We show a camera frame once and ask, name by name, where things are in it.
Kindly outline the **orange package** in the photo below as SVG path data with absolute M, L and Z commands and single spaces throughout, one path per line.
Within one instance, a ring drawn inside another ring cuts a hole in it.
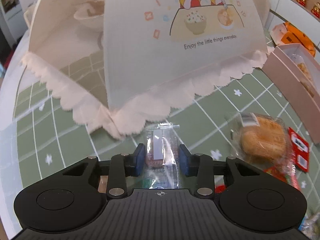
M 274 26 L 270 31 L 272 40 L 276 45 L 285 45 L 298 43 L 301 44 L 313 57 L 316 55 L 316 46 L 302 31 L 292 25 L 290 22 L 285 22 Z

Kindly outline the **red gold figurine right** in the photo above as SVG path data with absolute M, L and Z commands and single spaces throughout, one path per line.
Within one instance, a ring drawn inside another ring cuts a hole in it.
M 315 5 L 313 6 L 313 8 L 311 9 L 311 13 L 317 17 L 320 18 L 320 3 L 317 2 L 315 3 Z

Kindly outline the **green grid table mat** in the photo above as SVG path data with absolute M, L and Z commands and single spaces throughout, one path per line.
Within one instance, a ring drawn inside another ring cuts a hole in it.
M 253 112 L 280 118 L 310 145 L 310 168 L 297 171 L 300 188 L 308 201 L 307 216 L 319 211 L 319 147 L 313 143 L 290 103 L 260 69 L 216 87 L 207 97 L 196 96 L 185 109 L 172 109 L 167 119 L 174 137 L 193 153 L 224 160 L 231 152 L 231 118 L 238 112 Z M 146 141 L 146 134 L 131 135 L 122 141 L 99 129 L 88 133 L 73 121 L 71 112 L 61 108 L 31 73 L 24 73 L 14 108 L 17 155 L 23 187 L 93 154 L 108 160 L 118 153 L 130 153 Z

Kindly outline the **white mesh food cover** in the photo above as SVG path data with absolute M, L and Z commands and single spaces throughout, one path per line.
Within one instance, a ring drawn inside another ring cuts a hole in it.
M 119 139 L 267 54 L 253 0 L 38 0 L 22 64 L 77 124 Z

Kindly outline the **small clear sachet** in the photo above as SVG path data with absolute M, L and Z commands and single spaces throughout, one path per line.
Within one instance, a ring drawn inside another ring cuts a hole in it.
M 143 187 L 147 189 L 178 189 L 180 167 L 178 157 L 179 125 L 160 123 L 146 130 L 146 155 Z

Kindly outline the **red sachet with barcode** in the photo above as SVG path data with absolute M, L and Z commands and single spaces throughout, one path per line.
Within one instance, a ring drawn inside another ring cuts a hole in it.
M 288 128 L 289 137 L 292 144 L 295 165 L 303 172 L 309 171 L 310 147 L 291 127 Z

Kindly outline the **pink cardboard box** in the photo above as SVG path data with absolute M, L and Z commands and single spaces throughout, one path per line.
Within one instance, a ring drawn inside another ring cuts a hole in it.
M 298 43 L 268 47 L 263 72 L 278 87 L 319 143 L 319 63 Z

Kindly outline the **clear bread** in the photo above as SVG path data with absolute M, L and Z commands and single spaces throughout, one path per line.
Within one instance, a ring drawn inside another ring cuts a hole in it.
M 228 122 L 233 155 L 257 166 L 286 166 L 291 144 L 280 118 L 253 112 L 237 113 Z

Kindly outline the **large red roast duck packet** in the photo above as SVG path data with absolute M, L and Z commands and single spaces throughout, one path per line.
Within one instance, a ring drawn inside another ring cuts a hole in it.
M 284 174 L 280 172 L 275 166 L 265 169 L 264 172 L 274 176 L 275 178 L 283 182 L 290 184 L 291 186 L 293 186 L 294 188 L 300 191 L 300 186 L 295 174 L 292 174 L 292 175 Z M 226 186 L 224 184 L 215 186 L 215 192 L 217 193 L 222 193 L 223 191 L 225 191 L 225 189 L 226 189 Z

